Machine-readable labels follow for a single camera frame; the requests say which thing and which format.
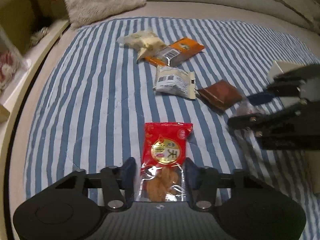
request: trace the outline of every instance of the brown snack package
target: brown snack package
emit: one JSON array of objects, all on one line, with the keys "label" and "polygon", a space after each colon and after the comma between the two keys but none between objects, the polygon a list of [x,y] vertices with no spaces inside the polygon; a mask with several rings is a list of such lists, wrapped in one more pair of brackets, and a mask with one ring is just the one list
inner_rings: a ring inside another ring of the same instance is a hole
[{"label": "brown snack package", "polygon": [[162,168],[161,171],[157,174],[157,176],[161,179],[162,184],[167,189],[179,182],[178,174],[167,167]]},{"label": "brown snack package", "polygon": [[242,100],[239,91],[224,80],[220,80],[207,88],[198,89],[197,92],[205,103],[218,108],[220,111],[225,111]]}]

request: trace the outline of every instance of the bed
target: bed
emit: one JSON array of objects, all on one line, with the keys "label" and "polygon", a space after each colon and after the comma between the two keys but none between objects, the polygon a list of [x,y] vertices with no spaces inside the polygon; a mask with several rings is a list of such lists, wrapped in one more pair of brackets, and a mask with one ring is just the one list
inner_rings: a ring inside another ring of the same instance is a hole
[{"label": "bed", "polygon": [[[205,45],[203,53],[181,66],[196,72],[198,88],[225,79],[249,95],[267,84],[273,60],[319,62],[313,54],[320,46],[315,34],[271,16],[212,4],[148,2],[78,32],[68,30],[49,54],[44,64],[49,69],[40,74],[22,113],[29,116],[30,134],[17,134],[28,141],[27,150],[21,141],[13,146],[11,162],[20,163],[23,172],[12,172],[11,179],[19,176],[23,185],[11,184],[10,194],[21,195],[11,209],[73,170],[99,172],[129,156],[139,164],[145,122],[192,122],[187,155],[197,165],[224,173],[248,169],[299,202],[308,220],[302,239],[319,239],[319,201],[312,194],[303,152],[264,151],[252,135],[231,136],[226,121],[237,105],[219,116],[198,100],[155,96],[156,68],[137,64],[135,52],[115,43],[117,37],[148,26],[165,43],[189,37]],[[263,106],[266,112],[281,107],[277,100]],[[14,155],[21,147],[25,158]],[[229,196],[221,190],[216,204]],[[92,190],[89,197],[101,203],[100,192]]]}]

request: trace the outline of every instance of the crumpled plastic bag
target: crumpled plastic bag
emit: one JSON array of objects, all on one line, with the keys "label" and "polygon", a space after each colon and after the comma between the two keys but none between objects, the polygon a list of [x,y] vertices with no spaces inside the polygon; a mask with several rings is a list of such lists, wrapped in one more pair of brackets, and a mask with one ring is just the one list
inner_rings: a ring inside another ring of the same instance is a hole
[{"label": "crumpled plastic bag", "polygon": [[139,31],[117,39],[120,46],[127,45],[138,52],[137,60],[152,57],[167,45],[152,31]]},{"label": "crumpled plastic bag", "polygon": [[265,111],[261,108],[253,106],[252,104],[250,104],[249,100],[245,98],[239,103],[239,107],[236,109],[236,113],[233,116],[242,116],[256,113],[265,114]]}]

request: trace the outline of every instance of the striped bedsheet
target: striped bedsheet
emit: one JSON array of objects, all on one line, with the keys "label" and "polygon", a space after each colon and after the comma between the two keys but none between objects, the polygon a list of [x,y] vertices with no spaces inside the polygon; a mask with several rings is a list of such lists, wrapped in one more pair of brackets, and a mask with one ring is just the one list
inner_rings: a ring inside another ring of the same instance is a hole
[{"label": "striped bedsheet", "polygon": [[[195,71],[198,88],[224,79],[249,95],[268,84],[273,60],[319,62],[296,37],[239,21],[139,17],[84,27],[36,106],[24,170],[27,198],[79,168],[99,172],[130,156],[139,165],[145,122],[191,122],[187,156],[198,166],[223,173],[249,170],[302,205],[307,224],[301,238],[320,239],[319,200],[311,192],[303,152],[261,150],[252,133],[231,136],[226,122],[237,105],[219,116],[197,99],[155,95],[156,68],[137,63],[136,52],[116,44],[119,36],[148,28],[166,44],[188,37],[205,46],[179,66]],[[271,113],[282,105],[275,99],[262,107]],[[89,195],[101,200],[97,190]],[[229,197],[229,190],[219,190],[217,204]]]}]

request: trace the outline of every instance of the white snack package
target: white snack package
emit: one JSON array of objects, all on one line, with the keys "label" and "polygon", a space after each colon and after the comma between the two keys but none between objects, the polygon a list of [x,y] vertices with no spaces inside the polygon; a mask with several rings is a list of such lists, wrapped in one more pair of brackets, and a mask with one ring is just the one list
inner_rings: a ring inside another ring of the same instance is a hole
[{"label": "white snack package", "polygon": [[157,67],[155,91],[196,99],[194,72],[174,67]]},{"label": "white snack package", "polygon": [[128,45],[138,52],[137,60],[144,57],[151,57],[164,49],[164,42],[152,31],[139,31],[127,36],[119,37],[117,42],[120,46]]}]

